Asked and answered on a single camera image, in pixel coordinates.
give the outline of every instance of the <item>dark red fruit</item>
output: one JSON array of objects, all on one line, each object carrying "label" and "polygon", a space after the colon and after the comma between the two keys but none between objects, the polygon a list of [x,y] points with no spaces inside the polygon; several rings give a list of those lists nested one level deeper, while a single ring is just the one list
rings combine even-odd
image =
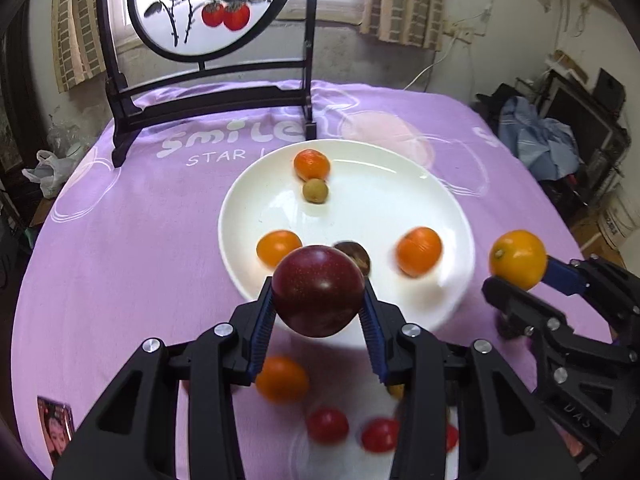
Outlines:
[{"label": "dark red fruit", "polygon": [[339,410],[320,408],[307,417],[306,431],[319,444],[337,444],[347,438],[349,421]]},{"label": "dark red fruit", "polygon": [[240,30],[249,23],[250,16],[251,11],[247,4],[242,4],[241,7],[236,7],[231,4],[225,9],[223,21],[225,22],[225,27],[229,30]]},{"label": "dark red fruit", "polygon": [[208,27],[217,27],[225,19],[225,7],[217,2],[202,8],[202,21]]},{"label": "dark red fruit", "polygon": [[311,245],[289,253],[273,273],[273,306],[286,325],[308,337],[340,332],[364,301],[364,277],[338,249]]},{"label": "dark red fruit", "polygon": [[447,453],[456,447],[458,443],[458,428],[447,424]]},{"label": "dark red fruit", "polygon": [[400,424],[392,418],[375,418],[362,431],[362,447],[372,453],[386,453],[398,446]]}]

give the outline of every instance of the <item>wall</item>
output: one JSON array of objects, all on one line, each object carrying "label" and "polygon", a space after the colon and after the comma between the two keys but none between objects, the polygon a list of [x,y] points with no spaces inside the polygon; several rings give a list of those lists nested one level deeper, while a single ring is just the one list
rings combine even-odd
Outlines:
[{"label": "wall", "polygon": [[[625,25],[597,6],[591,6],[580,34],[576,19],[583,2],[586,0],[571,0],[569,27],[564,32],[562,24],[559,47],[589,75],[588,89],[596,84],[600,68],[625,86],[626,104],[620,123],[629,131],[631,148],[622,163],[622,186],[640,212],[640,51]],[[621,254],[627,268],[640,276],[640,232],[626,241]]]},{"label": "wall", "polygon": [[[84,82],[65,94],[58,93],[52,65],[50,16],[51,0],[31,0],[30,51],[40,112],[45,124],[51,126],[50,138],[54,147],[64,150],[76,140],[85,144],[94,142],[110,120],[111,113],[104,96],[104,77]],[[300,57],[303,34],[300,22],[276,22],[256,40],[225,57],[224,63]],[[316,31],[313,76],[338,83],[362,82],[402,88],[432,59],[432,52],[375,41],[361,36],[352,27],[321,25]],[[121,54],[119,61],[130,84],[190,67],[165,60],[145,47]],[[230,75],[218,80],[299,77],[299,71],[270,71]]]},{"label": "wall", "polygon": [[[490,2],[445,0],[445,8],[449,21],[456,22],[481,14]],[[485,36],[475,36],[471,46],[456,42],[434,69],[429,91],[469,103],[474,94],[492,94],[500,83],[513,85],[518,76],[535,79],[554,46],[559,2],[552,0],[545,12],[538,0],[495,0],[487,23],[480,17],[463,22]],[[446,45],[450,41],[444,38]]]}]

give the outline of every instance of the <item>metal screw cap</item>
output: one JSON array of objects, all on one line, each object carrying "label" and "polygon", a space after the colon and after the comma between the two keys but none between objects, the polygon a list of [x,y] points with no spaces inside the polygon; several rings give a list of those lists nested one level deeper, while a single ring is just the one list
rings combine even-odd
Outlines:
[{"label": "metal screw cap", "polygon": [[549,321],[546,322],[546,326],[551,332],[555,332],[560,328],[560,320],[557,317],[550,317]]},{"label": "metal screw cap", "polygon": [[474,341],[474,348],[481,354],[488,354],[493,347],[486,339],[477,339]]},{"label": "metal screw cap", "polygon": [[148,354],[152,354],[160,348],[160,342],[156,338],[147,339],[142,343],[142,349]]},{"label": "metal screw cap", "polygon": [[407,337],[416,337],[420,335],[420,332],[422,332],[420,327],[413,323],[407,323],[402,327],[402,333]]},{"label": "metal screw cap", "polygon": [[226,337],[234,332],[233,325],[229,323],[220,323],[213,328],[213,333],[220,337]]},{"label": "metal screw cap", "polygon": [[567,377],[569,376],[569,374],[566,371],[566,368],[557,368],[556,371],[554,372],[554,380],[556,381],[556,383],[558,384],[562,384],[567,380]]}]

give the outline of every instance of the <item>cherry tomato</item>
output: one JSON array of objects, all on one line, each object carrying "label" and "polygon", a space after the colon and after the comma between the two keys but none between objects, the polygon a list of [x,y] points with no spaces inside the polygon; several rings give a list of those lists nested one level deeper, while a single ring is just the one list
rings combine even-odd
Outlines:
[{"label": "cherry tomato", "polygon": [[393,386],[387,386],[386,390],[394,399],[402,400],[402,398],[404,397],[404,384],[394,384]]},{"label": "cherry tomato", "polygon": [[295,233],[279,230],[260,238],[255,252],[265,265],[275,268],[287,254],[300,247],[302,242]]},{"label": "cherry tomato", "polygon": [[251,11],[247,4],[242,4],[242,6],[237,9],[233,4],[231,4],[225,9],[225,17],[223,21],[225,22],[225,27],[229,30],[240,30],[249,23],[250,16]]},{"label": "cherry tomato", "polygon": [[217,27],[223,22],[225,17],[225,7],[215,2],[207,4],[202,8],[202,21],[207,27]]},{"label": "cherry tomato", "polygon": [[396,246],[398,266],[417,278],[433,269],[442,254],[442,240],[428,227],[417,227],[405,234]]},{"label": "cherry tomato", "polygon": [[458,443],[458,428],[447,424],[447,453],[456,447]]},{"label": "cherry tomato", "polygon": [[331,170],[331,163],[317,150],[302,150],[293,159],[293,168],[305,182],[312,178],[325,180]]},{"label": "cherry tomato", "polygon": [[306,419],[306,430],[311,440],[319,444],[336,444],[349,434],[349,421],[335,408],[320,408]]},{"label": "cherry tomato", "polygon": [[265,399],[276,404],[297,402],[309,390],[309,376],[302,366],[288,357],[267,357],[255,378],[255,387]]},{"label": "cherry tomato", "polygon": [[362,431],[362,447],[372,453],[386,453],[398,445],[400,424],[392,418],[375,418]]}]

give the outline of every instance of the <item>plastic bag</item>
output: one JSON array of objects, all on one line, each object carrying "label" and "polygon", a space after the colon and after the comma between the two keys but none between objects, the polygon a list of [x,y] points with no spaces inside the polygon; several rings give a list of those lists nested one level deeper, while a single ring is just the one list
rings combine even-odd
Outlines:
[{"label": "plastic bag", "polygon": [[82,158],[82,150],[76,149],[65,158],[57,158],[54,153],[47,150],[38,150],[36,158],[38,165],[33,170],[22,170],[22,174],[32,182],[40,184],[44,198],[53,198],[58,196],[65,182],[74,172]]}]

